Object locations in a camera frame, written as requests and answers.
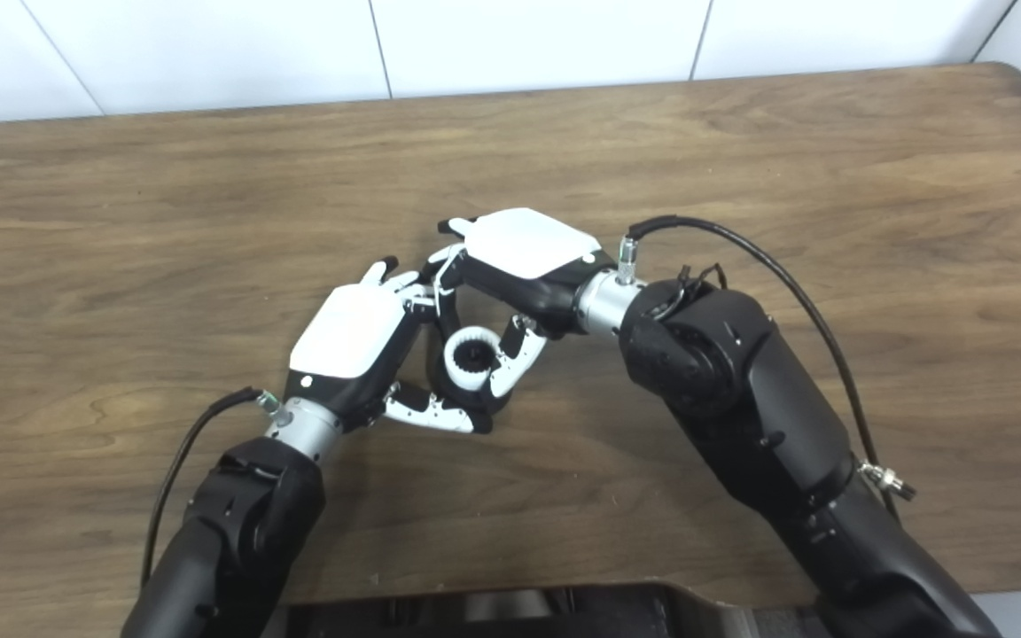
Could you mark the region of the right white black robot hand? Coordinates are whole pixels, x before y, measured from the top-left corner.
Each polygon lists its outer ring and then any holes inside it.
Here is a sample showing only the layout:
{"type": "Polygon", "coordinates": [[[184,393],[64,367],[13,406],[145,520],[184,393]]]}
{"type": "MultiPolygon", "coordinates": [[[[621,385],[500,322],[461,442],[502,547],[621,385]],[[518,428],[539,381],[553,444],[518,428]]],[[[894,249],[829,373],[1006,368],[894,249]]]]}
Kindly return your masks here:
{"type": "Polygon", "coordinates": [[[457,242],[428,258],[422,278],[433,288],[443,342],[445,392],[461,403],[495,409],[542,355],[544,345],[587,335],[581,299],[616,263],[588,233],[531,207],[439,222],[457,242]],[[506,304],[515,314],[503,335],[461,326],[458,288],[506,304]]]}

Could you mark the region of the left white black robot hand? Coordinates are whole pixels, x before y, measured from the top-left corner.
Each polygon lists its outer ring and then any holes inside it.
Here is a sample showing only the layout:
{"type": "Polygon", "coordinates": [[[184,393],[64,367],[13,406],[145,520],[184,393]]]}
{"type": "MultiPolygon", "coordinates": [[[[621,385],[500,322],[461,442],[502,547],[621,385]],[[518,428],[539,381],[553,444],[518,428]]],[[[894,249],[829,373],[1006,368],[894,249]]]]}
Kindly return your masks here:
{"type": "Polygon", "coordinates": [[[400,380],[423,327],[438,318],[433,288],[394,257],[333,290],[289,355],[284,399],[319,405],[344,433],[381,418],[436,431],[490,433],[493,420],[400,380]]]}

